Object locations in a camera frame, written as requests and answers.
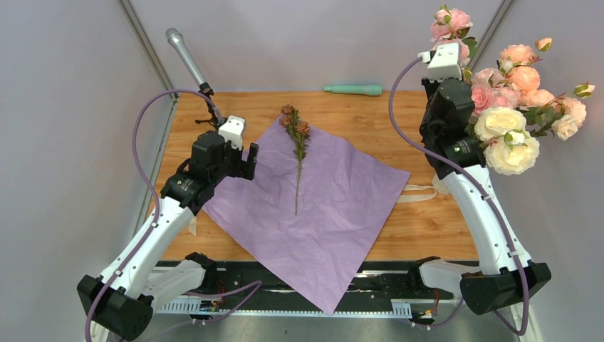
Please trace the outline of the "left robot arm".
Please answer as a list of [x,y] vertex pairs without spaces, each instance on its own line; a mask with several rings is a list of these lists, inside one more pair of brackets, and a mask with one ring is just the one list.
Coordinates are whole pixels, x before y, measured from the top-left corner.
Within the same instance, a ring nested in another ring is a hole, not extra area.
[[151,277],[152,270],[180,230],[213,196],[226,177],[252,180],[259,145],[244,152],[241,138],[207,131],[192,145],[191,156],[155,193],[155,209],[115,261],[97,276],[84,276],[77,292],[87,314],[86,341],[105,341],[114,333],[133,341],[156,310],[196,289],[212,293],[218,275],[205,255],[192,253],[175,268]]

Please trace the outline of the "cream white rose stem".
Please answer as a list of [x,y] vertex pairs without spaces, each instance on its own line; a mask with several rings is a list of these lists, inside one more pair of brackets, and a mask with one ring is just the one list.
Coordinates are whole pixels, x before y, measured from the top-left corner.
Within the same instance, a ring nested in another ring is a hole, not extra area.
[[540,144],[526,131],[526,118],[517,110],[493,107],[482,112],[474,133],[484,144],[487,165],[500,175],[520,175],[536,164]]

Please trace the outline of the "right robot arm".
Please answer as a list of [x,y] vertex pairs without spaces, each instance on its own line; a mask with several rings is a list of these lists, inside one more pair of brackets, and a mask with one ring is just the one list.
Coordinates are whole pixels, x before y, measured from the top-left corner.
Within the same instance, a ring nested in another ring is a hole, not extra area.
[[510,227],[494,194],[478,140],[466,130],[474,110],[469,84],[456,78],[421,84],[427,95],[420,124],[421,151],[457,202],[478,251],[479,267],[431,259],[407,277],[408,291],[425,297],[434,288],[462,296],[477,315],[531,298],[551,278],[533,261]]

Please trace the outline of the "large pink rose stem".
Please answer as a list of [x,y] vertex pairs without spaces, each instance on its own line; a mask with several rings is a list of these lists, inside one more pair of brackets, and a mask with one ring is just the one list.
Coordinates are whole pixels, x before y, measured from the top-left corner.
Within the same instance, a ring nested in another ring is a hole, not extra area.
[[472,100],[474,102],[474,116],[480,116],[485,110],[493,107],[512,108],[515,93],[509,93],[508,88],[491,88],[487,85],[476,84],[472,86]]

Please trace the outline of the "pink flower bouquet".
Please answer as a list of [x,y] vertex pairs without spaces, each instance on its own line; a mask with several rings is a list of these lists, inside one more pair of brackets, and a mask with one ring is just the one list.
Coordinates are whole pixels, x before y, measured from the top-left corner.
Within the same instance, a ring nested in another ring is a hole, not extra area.
[[279,123],[285,128],[285,131],[292,139],[294,145],[293,153],[297,160],[294,213],[298,214],[299,189],[303,172],[303,161],[307,155],[306,150],[308,148],[308,142],[310,141],[311,126],[307,121],[301,119],[298,109],[289,104],[281,107]]

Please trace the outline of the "pink and purple wrapping paper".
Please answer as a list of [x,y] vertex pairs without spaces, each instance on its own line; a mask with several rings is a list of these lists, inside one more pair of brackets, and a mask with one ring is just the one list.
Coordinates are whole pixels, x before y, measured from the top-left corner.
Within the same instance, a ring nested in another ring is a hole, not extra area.
[[258,145],[253,180],[224,179],[203,209],[255,260],[333,314],[410,174],[318,128],[303,162],[278,122]]

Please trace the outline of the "small pink rose stem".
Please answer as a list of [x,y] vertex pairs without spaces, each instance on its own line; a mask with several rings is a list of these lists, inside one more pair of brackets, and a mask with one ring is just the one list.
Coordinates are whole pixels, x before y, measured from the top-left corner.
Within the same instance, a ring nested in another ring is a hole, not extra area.
[[431,42],[434,43],[433,50],[445,43],[458,43],[461,47],[460,66],[462,76],[466,82],[470,81],[472,70],[469,63],[475,56],[478,48],[478,41],[475,37],[469,35],[473,23],[470,15],[466,12],[447,5],[441,5],[434,14],[434,21],[430,27],[432,34]]

